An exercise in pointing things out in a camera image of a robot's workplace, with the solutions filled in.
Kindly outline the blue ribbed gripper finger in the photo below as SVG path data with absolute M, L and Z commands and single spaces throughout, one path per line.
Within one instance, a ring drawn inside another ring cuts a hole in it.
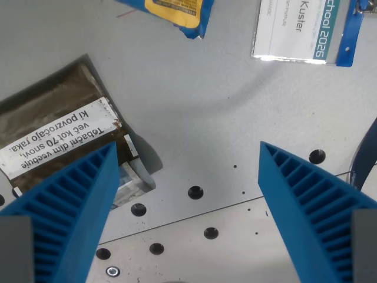
M 35 282 L 85 282 L 119 182 L 112 142 L 1 210 L 1 216 L 31 218 Z
M 376 201 L 262 141 L 258 184 L 301 282 L 353 282 L 351 216 Z

